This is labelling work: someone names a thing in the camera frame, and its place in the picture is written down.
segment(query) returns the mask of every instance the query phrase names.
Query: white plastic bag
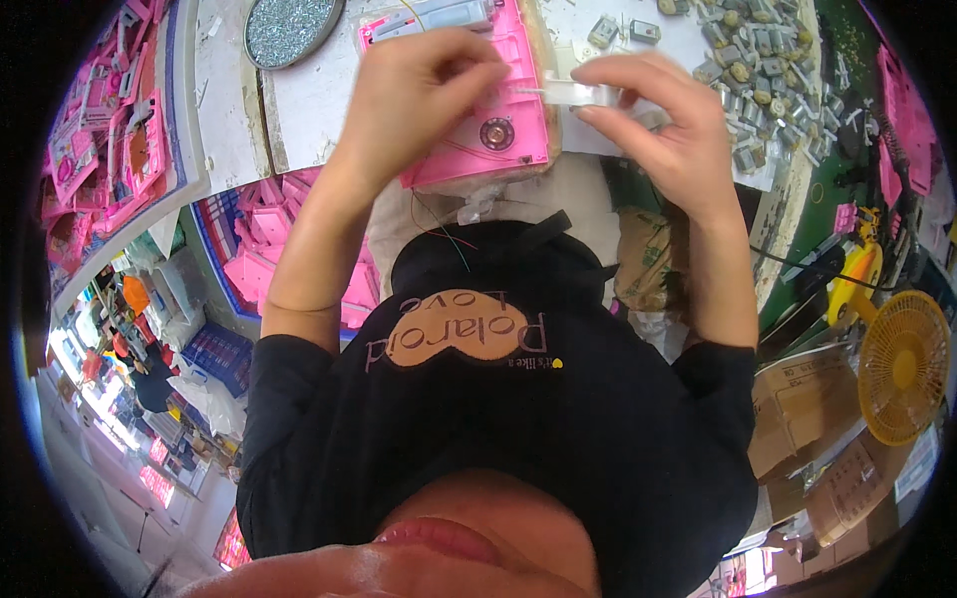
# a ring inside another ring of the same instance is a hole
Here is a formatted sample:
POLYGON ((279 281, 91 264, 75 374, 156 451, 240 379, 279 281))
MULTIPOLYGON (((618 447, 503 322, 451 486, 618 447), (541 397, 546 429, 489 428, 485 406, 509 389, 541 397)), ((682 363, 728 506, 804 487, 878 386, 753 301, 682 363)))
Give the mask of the white plastic bag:
POLYGON ((203 414, 210 422, 212 433, 242 440, 242 433, 246 428, 246 413, 226 385, 199 367, 187 366, 182 358, 174 358, 173 364, 180 367, 180 375, 167 378, 167 382, 203 414))

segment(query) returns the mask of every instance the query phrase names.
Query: black cable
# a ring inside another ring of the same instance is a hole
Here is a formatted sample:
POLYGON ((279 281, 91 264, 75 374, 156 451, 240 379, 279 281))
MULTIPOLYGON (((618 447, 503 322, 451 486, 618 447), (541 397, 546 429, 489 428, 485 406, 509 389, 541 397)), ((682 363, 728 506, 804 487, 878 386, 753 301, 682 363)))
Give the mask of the black cable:
POLYGON ((862 286, 862 287, 864 287, 864 288, 867 288, 867 289, 873 289, 873 290, 875 290, 875 291, 887 291, 887 292, 893 292, 893 291, 894 291, 894 287, 892 287, 892 286, 876 286, 876 285, 873 285, 873 284, 869 284, 869 283, 867 283, 867 282, 864 282, 863 280, 858 280, 857 278, 846 277, 846 276, 842 275, 842 274, 839 273, 839 272, 835 272, 834 270, 828 270, 827 268, 818 268, 817 266, 811 266, 811 265, 800 264, 800 263, 798 263, 798 262, 796 262, 796 261, 791 261, 791 260, 789 260, 789 259, 784 259, 783 257, 778 257, 777 255, 769 254, 769 253, 766 252, 765 250, 763 250, 763 249, 758 249, 757 247, 754 247, 753 245, 751 245, 751 251, 754 252, 754 253, 756 253, 756 254, 763 255, 764 257, 767 257, 768 259, 773 259, 774 261, 779 261, 779 262, 781 262, 782 264, 784 264, 784 265, 786 265, 786 266, 791 266, 791 267, 793 267, 793 268, 803 268, 803 269, 805 269, 805 270, 810 270, 811 272, 818 272, 819 274, 827 275, 827 276, 829 276, 829 277, 840 278, 841 280, 847 280, 848 282, 853 282, 854 284, 859 284, 860 286, 862 286))

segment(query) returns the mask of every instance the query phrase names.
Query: round tray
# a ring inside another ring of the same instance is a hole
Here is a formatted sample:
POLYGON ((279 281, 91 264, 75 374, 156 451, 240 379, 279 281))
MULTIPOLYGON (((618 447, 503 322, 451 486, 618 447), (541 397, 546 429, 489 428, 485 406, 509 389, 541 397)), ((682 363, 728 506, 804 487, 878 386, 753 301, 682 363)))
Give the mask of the round tray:
POLYGON ((316 38, 312 40, 305 50, 303 50, 298 56, 293 58, 288 62, 276 66, 264 66, 256 62, 256 59, 253 58, 253 53, 249 49, 249 21, 253 16, 253 9, 259 4, 261 0, 256 0, 253 5, 249 8, 249 12, 246 13, 246 23, 243 25, 242 29, 242 38, 243 38, 243 50, 246 52, 246 57, 249 58, 249 61, 252 62, 258 69, 263 71, 275 71, 278 69, 284 69, 290 67, 303 58, 309 56, 315 52, 323 42, 329 37, 329 34, 332 33, 332 30, 335 29, 336 24, 339 22, 339 17, 343 14, 343 6, 345 5, 345 0, 333 0, 332 2, 332 11, 329 13, 329 18, 326 19, 325 24, 319 29, 319 32, 316 34, 316 38))

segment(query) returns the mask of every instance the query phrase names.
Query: red wire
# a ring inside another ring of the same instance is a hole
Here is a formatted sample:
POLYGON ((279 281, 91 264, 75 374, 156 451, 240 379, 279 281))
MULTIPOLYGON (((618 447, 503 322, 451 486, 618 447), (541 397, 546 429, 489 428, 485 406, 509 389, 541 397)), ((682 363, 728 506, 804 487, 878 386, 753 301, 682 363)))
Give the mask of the red wire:
POLYGON ((418 199, 418 195, 416 195, 416 194, 415 194, 415 191, 413 191, 413 192, 412 192, 412 201, 409 202, 409 214, 412 216, 412 222, 415 223, 415 226, 417 226, 420 231, 422 231, 422 232, 425 233, 425 234, 431 234, 431 235, 433 235, 433 236, 440 236, 440 237, 442 237, 443 239, 452 239, 453 241, 458 241, 458 242, 461 243, 462 245, 465 245, 465 246, 467 246, 467 247, 471 247, 472 249, 474 249, 474 250, 476 250, 476 251, 479 250, 479 248, 476 247, 475 245, 473 245, 472 243, 469 243, 468 241, 466 241, 466 240, 464 240, 464 239, 460 239, 460 238, 458 238, 457 236, 451 236, 450 234, 436 233, 435 231, 426 231, 425 229, 423 229, 423 228, 422 228, 422 225, 420 225, 420 224, 415 220, 415 209, 414 209, 414 208, 415 208, 415 203, 414 203, 414 201, 415 201, 416 199, 418 199))

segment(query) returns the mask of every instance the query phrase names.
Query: fingers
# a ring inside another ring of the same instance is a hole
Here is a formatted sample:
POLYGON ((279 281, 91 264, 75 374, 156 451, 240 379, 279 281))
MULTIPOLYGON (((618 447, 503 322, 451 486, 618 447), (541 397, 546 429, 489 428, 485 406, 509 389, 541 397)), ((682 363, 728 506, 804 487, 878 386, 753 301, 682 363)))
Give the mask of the fingers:
POLYGON ((438 88, 438 106, 457 116, 511 71, 504 62, 480 62, 438 88))
POLYGON ((408 36, 416 44, 415 53, 430 64, 461 58, 475 62, 501 62, 492 44, 477 33, 461 27, 444 27, 408 36))
POLYGON ((690 93, 694 80, 656 53, 603 56, 586 62, 572 71, 571 76, 589 85, 634 90, 640 97, 664 108, 675 123, 695 119, 696 97, 690 93))
POLYGON ((653 169, 665 153, 654 133, 623 112, 605 106, 584 106, 576 114, 645 168, 653 169))

